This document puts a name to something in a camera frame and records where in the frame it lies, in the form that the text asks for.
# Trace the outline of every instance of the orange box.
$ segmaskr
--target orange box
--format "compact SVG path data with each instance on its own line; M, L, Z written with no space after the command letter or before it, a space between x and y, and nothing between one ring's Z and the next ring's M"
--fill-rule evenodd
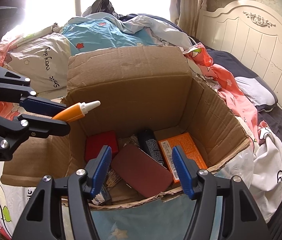
M173 180L175 183L179 182L179 176L172 161L172 149L176 145L180 145L185 155L189 159L194 160L200 169L208 168L188 132L165 140L161 140L159 141L159 145L168 168L173 174Z

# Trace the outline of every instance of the red box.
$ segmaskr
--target red box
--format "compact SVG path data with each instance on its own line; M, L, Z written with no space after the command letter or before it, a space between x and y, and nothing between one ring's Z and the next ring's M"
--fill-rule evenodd
M119 152L115 131L108 131L87 137L85 145L85 161L98 156L103 145L108 145L112 149L112 159Z

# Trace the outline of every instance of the white headboard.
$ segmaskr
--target white headboard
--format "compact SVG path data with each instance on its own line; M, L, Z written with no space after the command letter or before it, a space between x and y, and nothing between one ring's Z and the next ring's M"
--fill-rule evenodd
M276 93L282 108L282 17L268 6L238 0L215 12L203 0L196 38L234 55Z

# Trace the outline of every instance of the bedpost finial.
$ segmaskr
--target bedpost finial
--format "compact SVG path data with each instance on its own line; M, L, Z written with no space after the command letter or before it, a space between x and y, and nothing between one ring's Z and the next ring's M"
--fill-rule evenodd
M202 1L203 1L203 2L202 2L201 9L204 10L204 11L206 11L206 10L207 10L207 7L208 7L208 4L207 4L207 1L208 1L208 0L202 0Z

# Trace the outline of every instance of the white label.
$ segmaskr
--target white label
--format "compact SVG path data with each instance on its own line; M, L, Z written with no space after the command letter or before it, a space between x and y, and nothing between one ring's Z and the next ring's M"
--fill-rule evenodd
M172 170L172 174L173 174L173 177L175 180L179 180L179 176L177 174L177 170L176 168L174 167L174 163L172 161L172 148L169 144L169 141L162 141L161 142L161 146L162 146L162 149L163 149L163 152L165 154L165 156L167 157L168 159L168 164Z

